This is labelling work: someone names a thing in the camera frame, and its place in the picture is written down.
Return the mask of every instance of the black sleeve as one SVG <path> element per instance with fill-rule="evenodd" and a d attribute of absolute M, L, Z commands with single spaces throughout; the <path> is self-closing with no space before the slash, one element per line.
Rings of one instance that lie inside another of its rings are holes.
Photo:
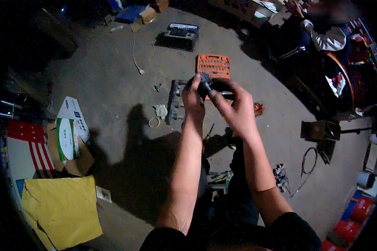
<path fill-rule="evenodd" d="M 310 225 L 296 213 L 285 213 L 265 229 L 261 246 L 274 251 L 320 251 L 321 241 Z"/>
<path fill-rule="evenodd" d="M 191 250 L 187 237 L 180 231 L 162 227 L 153 229 L 145 238 L 140 251 L 146 250 Z"/>

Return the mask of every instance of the car battery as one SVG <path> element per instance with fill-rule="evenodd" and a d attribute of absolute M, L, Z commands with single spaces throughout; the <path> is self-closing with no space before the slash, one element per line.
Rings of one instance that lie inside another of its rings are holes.
<path fill-rule="evenodd" d="M 192 24 L 171 23 L 159 38 L 156 45 L 193 52 L 199 39 L 199 27 Z"/>

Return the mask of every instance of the red can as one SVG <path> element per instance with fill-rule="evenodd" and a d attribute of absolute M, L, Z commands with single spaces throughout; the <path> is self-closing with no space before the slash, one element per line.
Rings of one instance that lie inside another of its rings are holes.
<path fill-rule="evenodd" d="M 329 240 L 325 240 L 321 244 L 321 251 L 345 251 L 345 248 L 338 247 Z"/>
<path fill-rule="evenodd" d="M 347 244 L 351 244 L 362 230 L 362 225 L 354 220 L 340 220 L 334 227 L 334 232 L 345 239 Z"/>
<path fill-rule="evenodd" d="M 359 223 L 363 223 L 367 217 L 372 213 L 374 200 L 362 196 L 355 208 L 353 209 L 351 218 Z"/>

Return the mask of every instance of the sleeve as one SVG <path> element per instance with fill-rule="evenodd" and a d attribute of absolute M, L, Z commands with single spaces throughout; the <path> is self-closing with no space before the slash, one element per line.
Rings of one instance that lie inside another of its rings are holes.
<path fill-rule="evenodd" d="M 140 251 L 153 250 L 190 250 L 187 237 L 174 228 L 153 229 L 145 238 Z"/>
<path fill-rule="evenodd" d="M 339 51 L 346 45 L 346 35 L 338 27 L 331 27 L 325 34 L 320 34 L 313 30 L 314 25 L 310 20 L 303 20 L 301 26 L 310 35 L 318 51 Z"/>
<path fill-rule="evenodd" d="M 310 225 L 296 213 L 285 213 L 266 227 L 262 247 L 274 251 L 320 251 L 321 241 Z"/>

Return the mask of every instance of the hand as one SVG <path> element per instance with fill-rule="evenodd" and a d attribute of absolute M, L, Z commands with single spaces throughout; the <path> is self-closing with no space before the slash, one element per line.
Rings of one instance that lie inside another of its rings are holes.
<path fill-rule="evenodd" d="M 288 0 L 285 2 L 285 7 L 287 9 L 287 12 L 290 12 L 292 15 L 298 16 L 298 17 L 304 17 L 302 10 L 300 9 L 299 3 L 295 2 L 294 0 Z"/>
<path fill-rule="evenodd" d="M 185 105 L 186 120 L 193 119 L 196 123 L 203 123 L 205 116 L 205 107 L 200 98 L 197 88 L 200 84 L 201 76 L 197 73 L 191 83 L 191 86 L 186 86 L 182 91 L 183 104 Z"/>
<path fill-rule="evenodd" d="M 213 79 L 216 85 L 224 85 L 226 91 L 231 91 L 235 95 L 232 105 L 229 105 L 221 93 L 212 90 L 211 100 L 225 118 L 229 126 L 235 130 L 239 136 L 246 140 L 257 131 L 256 120 L 254 118 L 253 97 L 245 89 L 230 79 Z"/>

